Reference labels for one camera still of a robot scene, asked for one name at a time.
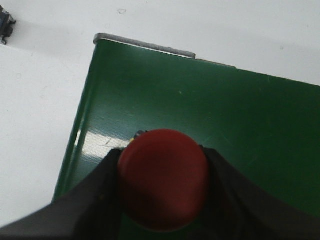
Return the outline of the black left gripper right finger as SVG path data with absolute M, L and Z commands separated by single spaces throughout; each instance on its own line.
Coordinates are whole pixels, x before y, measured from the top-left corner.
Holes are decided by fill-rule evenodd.
M 213 240 L 318 240 L 319 217 L 273 197 L 235 169 L 215 149 L 204 147 L 209 194 L 200 236 Z

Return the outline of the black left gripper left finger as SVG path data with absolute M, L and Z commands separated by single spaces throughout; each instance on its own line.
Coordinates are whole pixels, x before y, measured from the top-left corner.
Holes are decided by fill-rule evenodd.
M 122 209 L 117 198 L 121 149 L 111 150 L 76 187 L 41 210 L 0 229 L 2 240 L 117 240 Z

